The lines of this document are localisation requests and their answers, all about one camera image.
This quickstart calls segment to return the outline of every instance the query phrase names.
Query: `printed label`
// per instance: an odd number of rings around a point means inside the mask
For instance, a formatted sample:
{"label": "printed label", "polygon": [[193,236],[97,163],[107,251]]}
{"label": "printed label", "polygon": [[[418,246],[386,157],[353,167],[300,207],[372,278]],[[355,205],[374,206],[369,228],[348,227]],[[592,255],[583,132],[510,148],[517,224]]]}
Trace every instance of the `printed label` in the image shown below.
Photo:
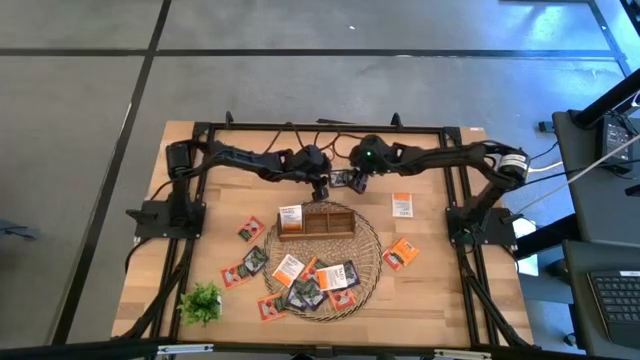
{"label": "printed label", "polygon": [[302,206],[281,207],[280,226],[284,231],[302,231]]}
{"label": "printed label", "polygon": [[413,217],[411,194],[391,194],[394,217]]}
{"label": "printed label", "polygon": [[344,289],[349,283],[344,273],[344,265],[335,265],[318,270],[320,290]]}
{"label": "printed label", "polygon": [[284,286],[291,287],[293,280],[300,275],[302,270],[304,270],[304,264],[287,254],[284,259],[282,259],[282,262],[280,262],[280,265],[278,265],[276,271],[274,271],[273,277],[283,283]]}
{"label": "printed label", "polygon": [[505,155],[502,157],[502,159],[500,159],[499,167],[511,165],[527,170],[527,164],[525,163],[526,160],[526,157],[518,154]]}

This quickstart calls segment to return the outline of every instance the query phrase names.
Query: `dark seed packet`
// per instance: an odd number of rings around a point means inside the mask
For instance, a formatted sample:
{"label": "dark seed packet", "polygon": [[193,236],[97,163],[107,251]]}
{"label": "dark seed packet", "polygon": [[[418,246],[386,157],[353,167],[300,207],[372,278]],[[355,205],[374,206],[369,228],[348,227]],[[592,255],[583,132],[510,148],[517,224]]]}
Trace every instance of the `dark seed packet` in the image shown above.
{"label": "dark seed packet", "polygon": [[309,280],[302,284],[300,287],[300,295],[312,311],[316,311],[328,297],[326,292],[320,290],[320,285],[318,285],[315,280]]}
{"label": "dark seed packet", "polygon": [[251,273],[251,275],[255,276],[260,269],[267,263],[267,254],[265,254],[262,249],[257,246],[254,246],[247,256],[244,257],[244,265],[247,267],[247,270]]}
{"label": "dark seed packet", "polygon": [[347,289],[360,284],[360,278],[358,277],[358,273],[356,272],[356,266],[353,264],[353,261],[349,260],[346,263],[344,263],[343,266],[344,266],[344,274],[347,278]]}
{"label": "dark seed packet", "polygon": [[287,294],[286,305],[289,308],[304,311],[307,308],[307,303],[300,295],[300,287],[301,282],[295,280],[291,285],[291,289],[289,289],[289,293]]}
{"label": "dark seed packet", "polygon": [[344,187],[347,186],[353,173],[351,170],[334,170],[329,174],[330,182],[329,187]]}

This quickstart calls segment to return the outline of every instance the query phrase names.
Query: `wooden tray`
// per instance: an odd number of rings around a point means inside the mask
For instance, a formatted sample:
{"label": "wooden tray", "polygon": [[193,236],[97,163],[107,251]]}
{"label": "wooden tray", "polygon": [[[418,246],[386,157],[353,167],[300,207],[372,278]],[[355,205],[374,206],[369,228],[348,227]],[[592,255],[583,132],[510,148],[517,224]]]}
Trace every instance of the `wooden tray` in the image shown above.
{"label": "wooden tray", "polygon": [[302,214],[302,231],[283,231],[280,214],[276,223],[281,241],[353,239],[356,218],[353,211],[329,211]]}

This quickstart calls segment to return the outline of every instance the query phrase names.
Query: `white cable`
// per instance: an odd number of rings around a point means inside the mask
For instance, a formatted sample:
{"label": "white cable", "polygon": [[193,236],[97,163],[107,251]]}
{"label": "white cable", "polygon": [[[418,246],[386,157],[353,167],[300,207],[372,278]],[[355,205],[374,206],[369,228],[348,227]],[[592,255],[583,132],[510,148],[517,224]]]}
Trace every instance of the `white cable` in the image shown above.
{"label": "white cable", "polygon": [[547,171],[547,170],[551,170],[556,166],[560,166],[562,165],[562,161],[558,161],[557,163],[553,163],[547,167],[543,167],[542,169],[534,169],[534,168],[529,168],[529,173],[534,173],[534,172],[543,172],[543,171]]}
{"label": "white cable", "polygon": [[631,140],[627,141],[626,143],[618,146],[618,148],[616,148],[615,150],[613,150],[612,152],[608,153],[607,155],[601,157],[598,161],[594,162],[593,164],[591,164],[588,168],[582,170],[580,173],[578,173],[576,176],[572,177],[571,179],[569,179],[569,181],[567,181],[565,184],[562,184],[560,186],[558,186],[557,188],[553,189],[552,191],[548,192],[545,195],[542,195],[541,197],[533,200],[532,202],[528,203],[527,205],[525,205],[522,209],[518,210],[516,212],[516,215],[518,214],[522,214],[522,212],[529,208],[531,205],[534,205],[540,201],[542,201],[544,198],[546,198],[547,196],[553,195],[556,192],[558,192],[559,190],[561,190],[562,188],[564,188],[565,186],[568,186],[569,184],[571,184],[572,182],[578,180],[579,178],[582,177],[582,175],[588,173],[589,171],[591,171],[591,169],[595,168],[596,166],[600,165],[603,161],[607,160],[608,158],[612,157],[613,155],[615,155],[616,153],[618,153],[621,150],[624,150],[625,148],[627,148],[627,146],[631,145],[633,142],[635,142],[636,140],[640,139],[640,134],[634,136]]}

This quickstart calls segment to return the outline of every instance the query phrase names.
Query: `table leg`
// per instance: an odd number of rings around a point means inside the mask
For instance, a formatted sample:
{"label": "table leg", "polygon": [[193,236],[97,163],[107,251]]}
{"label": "table leg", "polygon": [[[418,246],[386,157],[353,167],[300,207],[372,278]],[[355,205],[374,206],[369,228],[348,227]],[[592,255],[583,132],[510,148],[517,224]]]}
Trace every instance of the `table leg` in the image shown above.
{"label": "table leg", "polygon": [[529,235],[516,241],[518,250],[514,253],[516,259],[524,259],[539,251],[558,246],[563,240],[580,240],[580,230],[576,214],[568,215],[552,224],[539,228]]}

